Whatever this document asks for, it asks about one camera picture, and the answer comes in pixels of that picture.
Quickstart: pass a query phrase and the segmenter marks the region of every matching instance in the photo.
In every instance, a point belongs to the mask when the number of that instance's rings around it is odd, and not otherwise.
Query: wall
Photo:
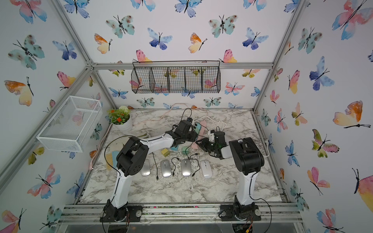
[[[356,9],[362,1],[352,2],[357,3],[354,6]],[[283,68],[283,72],[276,82],[273,77],[271,78],[265,90],[266,96],[258,108],[260,118],[265,109],[271,119],[268,126],[265,126],[264,121],[261,123],[266,136],[272,135],[275,150],[272,155],[278,168],[284,170],[284,182],[291,200],[303,198],[309,206],[309,209],[301,210],[301,215],[311,232],[326,232],[326,226],[338,229],[343,227],[341,231],[344,232],[371,231],[369,221],[373,217],[373,159],[370,151],[372,129],[348,126],[372,123],[373,63],[368,55],[373,49],[373,2],[366,1],[356,14],[356,17],[365,17],[367,23],[362,24],[364,21],[361,18],[350,20],[349,27],[354,20],[358,22],[355,33],[350,38],[344,37],[343,29],[332,30],[336,17],[342,12],[347,12],[344,10],[344,3],[345,1],[312,1],[305,9],[291,36],[294,48],[281,58],[279,67]],[[310,27],[315,28],[313,33],[320,32],[322,36],[318,36],[315,48],[307,54],[306,49],[297,49],[297,42],[301,39],[302,29],[307,28],[309,31]],[[325,86],[321,84],[320,89],[315,91],[315,81],[310,79],[310,73],[317,71],[316,65],[322,56],[325,58],[325,67],[319,66],[321,73],[315,76],[319,77],[327,69],[330,72],[325,73],[325,76],[334,82],[327,81],[322,76],[320,79]],[[288,90],[287,76],[292,78],[297,70],[300,71],[300,76],[297,92],[294,94],[291,89]],[[279,94],[276,104],[270,99],[272,90],[276,95]],[[362,109],[356,101],[364,103]],[[301,116],[307,120],[306,124],[300,123],[299,126],[292,117],[292,112],[296,112],[297,103],[300,103]],[[282,117],[285,117],[283,122],[288,129],[278,132],[275,116],[280,109]],[[323,141],[326,138],[330,140],[327,143],[336,145],[323,145],[323,148],[329,151],[326,152],[327,157],[319,157],[318,152],[312,150],[315,144],[312,142],[315,141],[313,129],[318,130]],[[292,165],[288,163],[288,154],[291,153],[286,152],[285,147],[289,147],[292,141],[293,153],[296,153],[294,157],[299,166],[294,164],[292,159]],[[316,176],[314,181],[319,185],[322,194],[319,194],[307,174],[307,171],[310,171],[316,175],[317,170],[312,171],[313,167],[318,169],[318,181]],[[360,185],[357,192],[357,179],[352,169],[359,171]],[[295,199],[296,196],[291,195],[293,181],[299,188],[297,193],[302,193],[302,198]]]

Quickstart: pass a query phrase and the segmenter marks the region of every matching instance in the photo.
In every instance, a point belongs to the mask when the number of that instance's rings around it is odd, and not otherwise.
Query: white computer mouse
[[[210,162],[208,160],[201,161],[201,169],[202,169],[203,176],[205,178],[212,177],[212,170],[211,170]]]

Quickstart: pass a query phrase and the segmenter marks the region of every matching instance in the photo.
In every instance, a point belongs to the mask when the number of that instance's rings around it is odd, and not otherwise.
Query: computer mouse
[[[211,170],[210,162],[208,160],[201,161],[201,169],[202,169],[203,176],[205,178],[212,177],[212,170]]]
[[[183,176],[190,176],[192,168],[190,167],[190,160],[185,158],[181,160],[181,173]]]
[[[170,161],[168,161],[168,160],[162,160],[161,161],[161,171],[162,171],[163,177],[171,176]]]
[[[145,160],[144,165],[141,168],[141,175],[142,176],[148,176],[148,175],[150,175],[149,159]]]

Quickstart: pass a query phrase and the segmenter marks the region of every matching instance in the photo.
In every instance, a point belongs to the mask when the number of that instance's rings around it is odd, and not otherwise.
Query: black wire basket
[[[133,62],[132,91],[219,93],[219,61]]]

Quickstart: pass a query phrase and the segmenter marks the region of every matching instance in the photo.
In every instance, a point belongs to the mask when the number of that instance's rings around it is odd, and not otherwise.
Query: silver computer mouse
[[[181,160],[181,173],[183,176],[190,176],[192,169],[190,167],[190,160],[185,158]]]
[[[148,175],[150,175],[149,159],[145,160],[144,165],[141,168],[141,175],[142,176],[148,176]]]
[[[169,176],[171,176],[170,161],[168,161],[168,160],[162,160],[161,161],[161,170],[162,170],[163,177],[169,177]]]

